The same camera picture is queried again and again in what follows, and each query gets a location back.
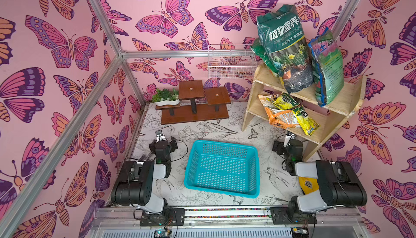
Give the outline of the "blue green soil bag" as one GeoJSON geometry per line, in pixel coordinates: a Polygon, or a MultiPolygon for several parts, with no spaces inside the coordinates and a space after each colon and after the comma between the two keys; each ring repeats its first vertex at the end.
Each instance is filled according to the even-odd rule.
{"type": "Polygon", "coordinates": [[[344,87],[343,56],[329,28],[308,44],[312,57],[315,98],[320,107],[330,104],[344,87]]]}

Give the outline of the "small green bag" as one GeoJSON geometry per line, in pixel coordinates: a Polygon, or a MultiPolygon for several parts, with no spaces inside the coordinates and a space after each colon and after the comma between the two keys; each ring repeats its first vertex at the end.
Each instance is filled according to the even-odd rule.
{"type": "Polygon", "coordinates": [[[275,77],[280,76],[281,70],[275,65],[275,63],[269,58],[265,48],[261,45],[260,38],[256,38],[253,44],[250,46],[252,52],[263,60],[266,67],[272,72],[275,77]]]}

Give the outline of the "dark green soil bag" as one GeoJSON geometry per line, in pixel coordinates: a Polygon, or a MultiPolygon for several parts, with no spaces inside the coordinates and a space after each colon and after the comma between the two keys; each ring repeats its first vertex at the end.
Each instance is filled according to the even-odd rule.
{"type": "Polygon", "coordinates": [[[308,88],[314,82],[310,50],[294,5],[257,18],[260,43],[288,93],[308,88]]]}

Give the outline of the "orange white fertilizer bag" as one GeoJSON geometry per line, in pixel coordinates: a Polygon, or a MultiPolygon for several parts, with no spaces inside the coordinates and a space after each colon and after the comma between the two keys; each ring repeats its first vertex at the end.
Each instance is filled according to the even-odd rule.
{"type": "Polygon", "coordinates": [[[301,127],[292,110],[278,110],[270,107],[265,107],[264,109],[270,125],[282,129],[301,127]]]}

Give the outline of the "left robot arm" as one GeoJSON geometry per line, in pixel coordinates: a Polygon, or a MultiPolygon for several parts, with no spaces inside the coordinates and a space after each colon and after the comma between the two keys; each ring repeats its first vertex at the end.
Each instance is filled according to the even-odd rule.
{"type": "Polygon", "coordinates": [[[110,194],[112,205],[131,206],[133,213],[141,212],[141,217],[133,216],[141,227],[180,227],[184,225],[185,209],[171,207],[167,200],[153,193],[153,183],[170,176],[171,153],[178,149],[179,140],[170,137],[156,137],[149,145],[155,155],[152,160],[126,159],[119,171],[110,194]]]}

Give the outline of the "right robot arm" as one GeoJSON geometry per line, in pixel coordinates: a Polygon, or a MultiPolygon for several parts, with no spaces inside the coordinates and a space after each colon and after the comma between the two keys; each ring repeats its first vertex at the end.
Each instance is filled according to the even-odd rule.
{"type": "Polygon", "coordinates": [[[349,162],[303,161],[303,143],[298,139],[275,140],[273,151],[283,156],[285,170],[296,177],[317,181],[317,190],[293,196],[286,207],[270,208],[275,225],[316,224],[316,214],[329,208],[361,207],[367,193],[349,162]]]}

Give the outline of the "yellow fertilizer bag lower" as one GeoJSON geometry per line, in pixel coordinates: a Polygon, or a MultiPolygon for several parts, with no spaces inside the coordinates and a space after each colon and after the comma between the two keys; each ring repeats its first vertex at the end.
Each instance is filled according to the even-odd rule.
{"type": "Polygon", "coordinates": [[[292,113],[305,135],[311,136],[320,127],[320,125],[309,116],[303,106],[293,108],[292,113]]]}

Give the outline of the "yellow fertilizer bag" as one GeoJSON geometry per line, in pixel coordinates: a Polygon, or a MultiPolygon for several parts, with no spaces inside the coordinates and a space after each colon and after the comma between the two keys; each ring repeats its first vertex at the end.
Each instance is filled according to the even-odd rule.
{"type": "Polygon", "coordinates": [[[320,127],[320,125],[309,116],[303,106],[293,108],[292,113],[305,135],[311,136],[320,127]]]}
{"type": "Polygon", "coordinates": [[[277,109],[280,111],[292,110],[300,107],[300,103],[293,99],[290,95],[282,93],[280,95],[258,95],[261,104],[264,107],[277,109]]]}

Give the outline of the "wooden two-tier shelf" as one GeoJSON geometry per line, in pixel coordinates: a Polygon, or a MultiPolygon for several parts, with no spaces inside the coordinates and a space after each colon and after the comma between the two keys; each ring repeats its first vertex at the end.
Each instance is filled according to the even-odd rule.
{"type": "MultiPolygon", "coordinates": [[[[355,115],[363,105],[366,92],[367,78],[364,76],[355,84],[345,83],[341,92],[333,102],[323,108],[330,111],[325,115],[319,111],[318,103],[315,99],[315,86],[310,86],[304,90],[293,93],[294,98],[303,101],[306,112],[314,119],[320,127],[311,135],[307,136],[300,128],[289,128],[288,130],[299,137],[309,140],[303,152],[303,160],[309,160],[342,126],[355,115]]],[[[250,96],[245,112],[242,130],[244,131],[251,120],[257,116],[265,121],[268,120],[267,113],[258,99],[258,95],[266,94],[264,87],[273,88],[279,92],[285,92],[279,80],[272,75],[265,64],[258,65],[250,91],[250,96]]]]}

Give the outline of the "yellow fertilizer bag upper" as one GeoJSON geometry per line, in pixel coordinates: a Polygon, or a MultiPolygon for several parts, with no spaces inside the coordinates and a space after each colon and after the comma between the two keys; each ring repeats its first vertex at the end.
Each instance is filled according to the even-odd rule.
{"type": "Polygon", "coordinates": [[[280,95],[258,95],[261,104],[264,107],[277,109],[280,111],[292,110],[300,107],[300,103],[293,99],[290,95],[282,93],[280,95]]]}

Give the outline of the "white planter with succulents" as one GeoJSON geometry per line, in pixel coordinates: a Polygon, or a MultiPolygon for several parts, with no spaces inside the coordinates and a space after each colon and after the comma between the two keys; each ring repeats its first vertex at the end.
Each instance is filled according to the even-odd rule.
{"type": "Polygon", "coordinates": [[[152,97],[152,102],[156,103],[157,106],[178,105],[180,103],[179,91],[176,89],[168,90],[165,88],[160,90],[157,88],[156,94],[152,97]]]}

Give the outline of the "brown stepped plant stand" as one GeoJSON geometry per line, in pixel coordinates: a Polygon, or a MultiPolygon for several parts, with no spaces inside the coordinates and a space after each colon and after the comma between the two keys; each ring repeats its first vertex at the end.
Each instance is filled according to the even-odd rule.
{"type": "Polygon", "coordinates": [[[189,100],[190,105],[156,106],[161,111],[161,124],[179,124],[190,122],[227,119],[227,105],[231,100],[223,86],[204,88],[202,81],[194,80],[179,83],[179,100],[189,100]]]}

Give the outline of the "teal plastic basket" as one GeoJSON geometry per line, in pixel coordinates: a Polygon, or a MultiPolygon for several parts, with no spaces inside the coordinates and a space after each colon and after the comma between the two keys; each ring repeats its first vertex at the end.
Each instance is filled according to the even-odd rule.
{"type": "Polygon", "coordinates": [[[260,163],[255,147],[197,140],[189,153],[187,189],[255,199],[260,194],[260,163]]]}

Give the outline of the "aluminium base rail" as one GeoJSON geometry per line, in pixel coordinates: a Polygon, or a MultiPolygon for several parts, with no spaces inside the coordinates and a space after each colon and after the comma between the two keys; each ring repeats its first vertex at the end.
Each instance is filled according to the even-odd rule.
{"type": "Polygon", "coordinates": [[[283,219],[284,206],[243,205],[181,207],[178,220],[144,227],[142,212],[133,208],[103,208],[90,238],[369,238],[357,210],[328,209],[314,222],[283,219]]]}

